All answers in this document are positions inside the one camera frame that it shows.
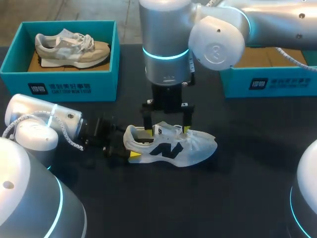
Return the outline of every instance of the white sneaker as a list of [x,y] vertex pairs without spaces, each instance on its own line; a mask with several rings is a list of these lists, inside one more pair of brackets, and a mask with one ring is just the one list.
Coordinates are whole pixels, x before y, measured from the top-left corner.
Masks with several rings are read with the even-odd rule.
[[90,35],[84,36],[66,29],[56,36],[37,34],[35,48],[42,58],[42,67],[71,65],[89,68],[103,62],[110,54],[107,43],[94,41]]
[[[156,124],[153,128],[154,136],[151,137],[144,131],[144,127],[127,127],[123,136],[124,146],[127,150],[140,154],[130,157],[130,163],[166,161],[177,167],[186,167],[209,158],[216,151],[215,137],[205,132],[188,130],[183,133],[181,126],[172,126],[165,122]],[[146,139],[153,139],[153,142],[141,142]]]

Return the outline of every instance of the n logo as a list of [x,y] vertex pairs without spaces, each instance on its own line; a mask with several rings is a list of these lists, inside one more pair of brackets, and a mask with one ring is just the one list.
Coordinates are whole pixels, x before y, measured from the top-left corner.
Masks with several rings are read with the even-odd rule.
[[176,156],[182,152],[184,149],[183,146],[180,143],[177,143],[177,145],[174,147],[174,149],[171,151],[172,145],[169,143],[161,143],[158,145],[151,153],[150,155],[159,155],[162,153],[163,157],[167,157],[170,159],[175,159]]

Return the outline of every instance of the floor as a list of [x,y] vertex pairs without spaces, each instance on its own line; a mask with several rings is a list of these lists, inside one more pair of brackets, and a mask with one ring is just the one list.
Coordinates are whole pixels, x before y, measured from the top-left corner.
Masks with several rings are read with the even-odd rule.
[[116,20],[121,43],[142,42],[138,0],[0,0],[0,46],[11,44],[22,21],[62,20]]

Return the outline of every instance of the shoe box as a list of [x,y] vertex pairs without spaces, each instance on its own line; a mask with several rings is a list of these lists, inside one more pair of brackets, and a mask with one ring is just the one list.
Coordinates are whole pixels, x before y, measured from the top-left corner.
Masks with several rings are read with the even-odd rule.
[[[303,64],[317,65],[317,52],[283,50]],[[317,96],[317,72],[294,65],[276,48],[246,48],[220,78],[226,98]]]
[[[42,68],[35,51],[35,36],[54,36],[64,28],[110,44],[108,61],[90,69]],[[119,60],[115,21],[22,22],[3,61],[0,77],[11,95],[20,93],[50,102],[115,101]]]

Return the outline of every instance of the cable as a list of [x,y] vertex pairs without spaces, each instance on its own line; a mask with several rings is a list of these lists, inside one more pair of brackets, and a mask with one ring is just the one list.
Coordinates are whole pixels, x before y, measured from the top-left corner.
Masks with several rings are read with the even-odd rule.
[[42,121],[45,124],[45,121],[39,117],[37,117],[36,115],[33,114],[25,114],[21,117],[19,117],[17,120],[15,120],[14,122],[12,122],[3,132],[2,137],[6,138],[8,133],[14,128],[16,127],[21,121],[23,120],[27,120],[27,119],[35,119],[37,121]]
[[291,61],[293,64],[297,65],[298,67],[301,67],[303,69],[306,69],[306,70],[309,70],[309,71],[312,71],[312,72],[317,72],[317,68],[313,68],[313,67],[305,65],[303,63],[300,63],[296,59],[294,59],[291,56],[289,56],[284,50],[282,50],[279,47],[276,47],[276,49],[277,49],[278,52],[281,53],[281,55],[283,55],[285,58],[287,58],[289,61]]
[[66,141],[73,147],[81,150],[81,151],[84,151],[84,147],[79,145],[79,144],[76,144],[75,142],[73,142],[68,134],[67,134],[67,131],[66,131],[66,128],[64,126],[64,123],[61,121],[61,119],[59,119],[59,117],[55,116],[55,115],[52,115],[51,112],[46,112],[46,111],[37,111],[37,112],[34,112],[32,114],[46,114],[46,115],[50,115],[50,116],[53,116],[53,119],[55,119],[57,121],[57,123],[59,124],[60,128],[61,128],[61,131],[66,139]]
[[81,151],[84,151],[84,147],[79,145],[79,144],[76,144],[75,142],[73,142],[68,134],[67,134],[67,131],[66,131],[66,128],[64,126],[64,123],[61,121],[61,119],[55,115],[52,115],[51,112],[46,112],[46,111],[37,111],[37,112],[34,112],[32,114],[27,114],[27,115],[23,115],[21,117],[19,117],[17,120],[15,120],[14,122],[12,122],[7,128],[6,130],[4,131],[4,133],[2,134],[2,137],[6,138],[8,133],[12,130],[12,128],[14,128],[15,126],[17,126],[21,121],[23,120],[27,120],[29,118],[35,118],[37,120],[42,120],[40,119],[39,117],[37,117],[36,115],[38,114],[45,114],[45,115],[49,115],[49,116],[52,116],[56,121],[57,123],[59,124],[60,128],[61,128],[61,131],[63,133],[63,136],[65,137],[66,141],[73,147],[81,150]]

